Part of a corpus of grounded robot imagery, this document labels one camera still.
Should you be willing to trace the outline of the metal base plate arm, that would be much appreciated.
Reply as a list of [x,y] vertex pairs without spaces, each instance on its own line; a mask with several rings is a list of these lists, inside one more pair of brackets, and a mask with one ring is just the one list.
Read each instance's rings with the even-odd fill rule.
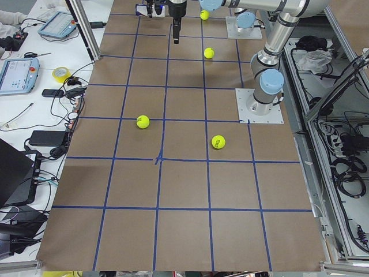
[[236,17],[227,16],[225,20],[229,39],[262,40],[261,27],[256,26],[257,20],[254,26],[249,28],[238,27]]
[[283,124],[280,105],[261,104],[254,99],[254,89],[235,89],[240,123]]

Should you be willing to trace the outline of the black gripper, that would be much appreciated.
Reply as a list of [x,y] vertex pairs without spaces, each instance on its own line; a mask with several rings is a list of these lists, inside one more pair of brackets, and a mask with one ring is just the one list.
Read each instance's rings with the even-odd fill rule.
[[174,44],[179,43],[182,17],[186,15],[186,0],[168,0],[169,15],[173,18],[172,30]]
[[166,0],[146,0],[146,12],[148,15],[165,15]]

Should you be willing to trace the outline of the tennis ball near arm bases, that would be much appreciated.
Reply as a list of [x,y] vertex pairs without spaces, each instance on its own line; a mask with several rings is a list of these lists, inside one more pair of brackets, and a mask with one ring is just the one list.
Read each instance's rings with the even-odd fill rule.
[[206,59],[212,59],[214,57],[215,51],[213,48],[211,47],[207,47],[206,49],[204,49],[204,57]]

